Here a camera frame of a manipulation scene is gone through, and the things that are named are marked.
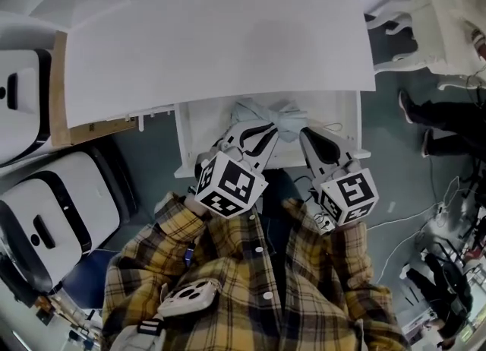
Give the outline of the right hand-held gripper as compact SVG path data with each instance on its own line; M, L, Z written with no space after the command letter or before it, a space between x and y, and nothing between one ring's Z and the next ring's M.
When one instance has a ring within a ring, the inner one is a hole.
M317 203L334 225L344 226L366 217L377 204L379 194L371 171L354 159L352 144L316 127L303 128L299 141L306 164L314 176ZM324 164L344 162L347 163L323 175Z

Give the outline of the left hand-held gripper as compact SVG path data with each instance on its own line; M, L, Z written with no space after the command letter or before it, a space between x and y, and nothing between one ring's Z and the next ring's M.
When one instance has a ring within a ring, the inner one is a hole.
M248 151L248 161L244 160L241 150L245 149L245 141L265 131L268 132ZM264 170L278 139L278 129L272 122L234 124L222 138L230 147L213 147L198 155L194 167L198 178L195 201L226 219L249 211L268 186L256 171Z

